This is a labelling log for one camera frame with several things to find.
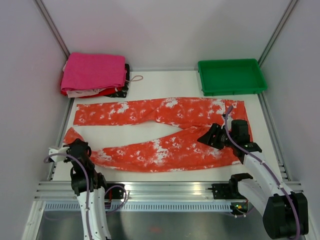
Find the orange white tie-dye trousers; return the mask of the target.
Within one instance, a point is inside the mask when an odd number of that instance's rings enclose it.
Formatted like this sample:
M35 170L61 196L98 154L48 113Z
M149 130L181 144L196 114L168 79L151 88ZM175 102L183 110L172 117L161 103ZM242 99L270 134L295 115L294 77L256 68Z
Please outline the orange white tie-dye trousers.
M161 173L219 168L238 164L230 149L218 150L198 139L212 124L224 125L227 109L233 110L229 120L247 120L241 100L205 97L169 97L78 104L73 126L63 139L69 144L81 138L76 127L136 126L156 123L177 128L171 134L155 136L147 129L144 142L112 146L110 142L92 149L91 160L98 166L126 172Z

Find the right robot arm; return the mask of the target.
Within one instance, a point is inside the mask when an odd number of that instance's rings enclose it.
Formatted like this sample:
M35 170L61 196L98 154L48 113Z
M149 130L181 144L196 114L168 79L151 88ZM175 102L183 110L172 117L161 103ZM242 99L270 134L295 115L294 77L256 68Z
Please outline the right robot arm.
M231 128L212 124L197 140L209 147L232 153L250 171L233 174L228 193L233 198L246 198L261 214L264 229L271 239L296 239L309 232L308 200L302 192L295 193L275 175L259 145L251 141L246 120L232 120Z

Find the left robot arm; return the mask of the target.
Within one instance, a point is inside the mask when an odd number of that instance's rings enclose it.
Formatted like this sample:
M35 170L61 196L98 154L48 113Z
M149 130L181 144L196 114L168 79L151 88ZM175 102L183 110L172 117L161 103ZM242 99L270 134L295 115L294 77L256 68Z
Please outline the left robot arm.
M102 173L95 170L91 161L91 148L88 143L77 138L66 144L67 157L65 163L70 162L71 188L80 206L85 240L110 240L111 234L107 225L105 211L105 197L109 193Z

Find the light pink folded garment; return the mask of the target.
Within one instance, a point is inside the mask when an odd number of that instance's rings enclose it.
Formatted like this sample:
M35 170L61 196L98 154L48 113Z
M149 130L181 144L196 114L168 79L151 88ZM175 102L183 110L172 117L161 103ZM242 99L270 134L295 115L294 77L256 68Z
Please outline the light pink folded garment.
M66 92L69 98L81 98L97 95L101 91L100 88L85 89L85 90L68 90Z

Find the green plastic bin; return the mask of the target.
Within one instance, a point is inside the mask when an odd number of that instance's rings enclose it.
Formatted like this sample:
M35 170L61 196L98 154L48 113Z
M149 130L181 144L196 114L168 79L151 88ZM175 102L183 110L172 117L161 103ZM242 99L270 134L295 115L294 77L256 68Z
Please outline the green plastic bin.
M254 58L201 60L197 66L204 96L260 94L268 88Z

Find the red folded garment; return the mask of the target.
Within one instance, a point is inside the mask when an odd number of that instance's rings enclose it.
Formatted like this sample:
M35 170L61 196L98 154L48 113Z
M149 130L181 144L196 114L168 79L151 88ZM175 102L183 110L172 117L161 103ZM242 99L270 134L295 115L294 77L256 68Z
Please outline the red folded garment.
M115 92L117 92L118 90L121 90L122 87L112 87L112 88L100 88L100 92L96 95L93 96L87 96L87 97L79 97L79 98L93 98L93 97L101 97L101 96L107 96L107 95L111 95ZM63 96L67 96L67 92L61 90L60 93Z

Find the black patterned folded garment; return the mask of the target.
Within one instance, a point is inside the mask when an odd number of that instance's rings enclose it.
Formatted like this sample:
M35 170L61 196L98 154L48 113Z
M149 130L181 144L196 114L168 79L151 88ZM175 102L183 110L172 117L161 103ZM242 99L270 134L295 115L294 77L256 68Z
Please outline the black patterned folded garment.
M130 65L126 63L124 67L126 70L124 86L121 88L121 90L118 90L115 93L108 95L108 97L110 98L126 98L127 97L129 86L130 86Z

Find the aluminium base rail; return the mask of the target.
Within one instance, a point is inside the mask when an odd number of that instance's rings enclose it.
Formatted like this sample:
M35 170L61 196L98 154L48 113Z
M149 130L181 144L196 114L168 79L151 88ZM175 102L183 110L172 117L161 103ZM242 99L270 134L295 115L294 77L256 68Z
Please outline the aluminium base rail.
M210 181L133 181L120 182L134 202L208 202L214 200ZM74 201L69 181L41 181L35 201Z

